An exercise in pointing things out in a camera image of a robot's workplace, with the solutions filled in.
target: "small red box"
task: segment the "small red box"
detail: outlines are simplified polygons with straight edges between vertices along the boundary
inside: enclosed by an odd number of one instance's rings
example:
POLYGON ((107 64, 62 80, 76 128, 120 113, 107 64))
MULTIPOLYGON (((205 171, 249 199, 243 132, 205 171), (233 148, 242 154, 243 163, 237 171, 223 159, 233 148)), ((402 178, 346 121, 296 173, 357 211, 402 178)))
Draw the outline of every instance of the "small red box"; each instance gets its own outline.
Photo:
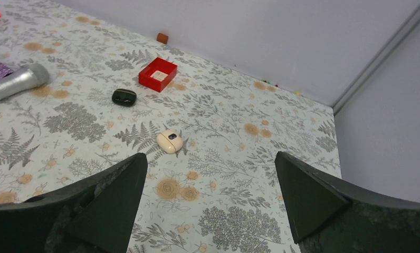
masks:
POLYGON ((177 73, 177 65, 165 61, 159 57, 155 58, 146 68, 139 73, 139 83, 157 92, 161 92, 173 80, 177 73), (152 77, 154 72, 160 71, 167 76, 162 80, 152 77))

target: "white label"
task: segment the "white label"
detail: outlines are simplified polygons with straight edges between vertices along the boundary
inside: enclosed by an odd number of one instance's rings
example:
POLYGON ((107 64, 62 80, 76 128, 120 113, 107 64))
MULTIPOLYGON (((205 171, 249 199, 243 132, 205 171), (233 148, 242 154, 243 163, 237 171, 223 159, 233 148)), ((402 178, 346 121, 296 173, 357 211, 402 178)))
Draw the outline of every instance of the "white label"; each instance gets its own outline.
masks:
POLYGON ((163 81, 168 75, 164 72, 161 72, 159 70, 156 70, 152 75, 151 78, 154 78, 159 81, 163 81))

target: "white wall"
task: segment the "white wall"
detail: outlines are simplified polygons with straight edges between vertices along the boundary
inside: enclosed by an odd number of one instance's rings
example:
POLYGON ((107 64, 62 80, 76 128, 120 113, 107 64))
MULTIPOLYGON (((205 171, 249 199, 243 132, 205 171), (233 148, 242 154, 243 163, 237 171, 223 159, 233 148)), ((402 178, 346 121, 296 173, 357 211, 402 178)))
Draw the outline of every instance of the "white wall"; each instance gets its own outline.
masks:
POLYGON ((332 105, 420 0, 56 0, 332 105))
POLYGON ((420 202, 420 24, 335 121, 343 179, 420 202))

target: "small orange block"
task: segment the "small orange block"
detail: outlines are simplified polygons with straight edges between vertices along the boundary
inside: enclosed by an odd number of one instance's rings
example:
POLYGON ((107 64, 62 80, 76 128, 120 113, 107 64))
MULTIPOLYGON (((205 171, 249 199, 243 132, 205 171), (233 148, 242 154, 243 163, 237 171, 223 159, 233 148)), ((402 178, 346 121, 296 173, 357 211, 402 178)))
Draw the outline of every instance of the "small orange block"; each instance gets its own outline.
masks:
POLYGON ((163 34, 163 33, 159 33, 159 34, 157 34, 157 41, 161 42, 161 43, 164 43, 164 44, 167 44, 168 36, 163 34))

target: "orange flower print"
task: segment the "orange flower print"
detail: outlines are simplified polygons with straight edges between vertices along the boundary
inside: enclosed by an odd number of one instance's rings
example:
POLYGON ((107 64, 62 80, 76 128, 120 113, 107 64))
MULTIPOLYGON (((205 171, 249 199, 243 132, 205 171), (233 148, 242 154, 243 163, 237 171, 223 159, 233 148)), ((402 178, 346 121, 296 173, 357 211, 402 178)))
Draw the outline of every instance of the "orange flower print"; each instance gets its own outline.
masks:
POLYGON ((201 244, 199 246, 199 252, 200 253, 205 253, 207 251, 207 244, 201 244))
POLYGON ((179 183, 174 179, 162 180, 157 185, 157 195, 163 199, 173 199, 179 193, 179 183))
POLYGON ((70 180, 68 177, 61 177, 57 179, 59 180, 57 183, 61 183, 63 186, 66 184, 65 182, 67 182, 67 180, 70 180))
POLYGON ((43 86, 31 90, 31 94, 39 98, 45 98, 52 92, 52 88, 48 86, 43 86))
POLYGON ((56 50, 51 47, 46 47, 46 48, 43 48, 41 52, 44 54, 53 54, 54 52, 56 52, 56 50))
POLYGON ((194 187, 181 188, 179 192, 182 198, 188 201, 193 201, 198 196, 197 190, 194 187))
POLYGON ((146 173, 146 178, 147 179, 151 179, 151 180, 152 179, 157 179, 156 176, 157 176, 157 174, 146 173))
POLYGON ((211 181, 209 184, 206 184, 205 186, 208 186, 210 188, 211 192, 216 190, 216 182, 214 182, 214 181, 211 181))
POLYGON ((61 85, 62 86, 70 86, 70 85, 72 85, 72 82, 71 81, 64 81, 64 82, 61 83, 61 85))
POLYGON ((105 142, 103 146, 101 147, 101 151, 107 151, 110 147, 111 145, 105 142))
POLYGON ((182 222, 181 225, 178 225, 178 224, 172 224, 172 225, 173 226, 176 226, 176 229, 177 229, 177 231, 179 233, 183 233, 183 232, 187 232, 188 233, 188 230, 190 229, 190 226, 189 225, 185 225, 185 222, 182 222))
POLYGON ((76 17, 75 20, 81 23, 87 23, 89 21, 89 18, 80 16, 80 17, 76 17))
POLYGON ((256 82, 254 82, 254 83, 253 83, 253 86, 255 86, 255 88, 257 88, 257 89, 259 89, 259 90, 264 90, 264 89, 266 89, 266 86, 264 85, 264 83, 263 83, 263 82, 258 82, 258 81, 256 81, 256 82))
POLYGON ((53 155, 50 156, 50 159, 48 160, 42 160, 42 164, 44 164, 44 167, 40 168, 39 171, 45 171, 50 170, 52 167, 56 165, 56 158, 53 157, 53 155))
POLYGON ((175 83, 174 84, 174 88, 176 88, 178 91, 184 91, 186 90, 185 85, 181 84, 181 83, 175 83))
POLYGON ((189 180, 196 180, 197 177, 198 177, 198 174, 196 172, 194 172, 194 171, 190 171, 187 174, 187 179, 189 179, 189 180))
POLYGON ((244 125, 244 131, 250 135, 258 135, 258 128, 254 124, 246 124, 244 125))
POLYGON ((17 194, 12 192, 0 192, 0 204, 16 202, 17 194))
POLYGON ((108 130, 113 127, 113 122, 112 121, 108 121, 107 124, 108 124, 108 130))
POLYGON ((266 138, 270 138, 270 137, 272 136, 271 131, 269 131, 269 130, 267 130, 267 129, 263 129, 263 130, 261 130, 261 131, 260 131, 260 134, 261 134, 263 137, 266 137, 266 138))
POLYGON ((30 174, 23 174, 21 177, 17 179, 17 181, 21 184, 28 184, 33 179, 33 176, 30 174))
POLYGON ((71 157, 73 154, 75 154, 75 152, 77 151, 78 148, 74 148, 73 144, 70 146, 70 148, 64 148, 65 151, 67 151, 67 153, 64 154, 64 156, 62 158, 65 157, 71 157))
POLYGON ((275 87, 273 87, 273 86, 268 86, 268 91, 270 91, 270 92, 275 92, 276 91, 276 89, 275 89, 275 87))
POLYGON ((42 45, 38 42, 28 42, 24 45, 24 48, 29 51, 38 51, 42 48, 42 45))
POLYGON ((58 90, 52 93, 52 96, 56 99, 65 99, 69 96, 69 93, 65 90, 58 90))
POLYGON ((33 197, 34 196, 39 196, 39 195, 45 193, 46 191, 44 191, 44 188, 46 186, 47 186, 47 183, 41 184, 40 186, 36 187, 36 190, 34 190, 34 193, 33 193, 33 197))

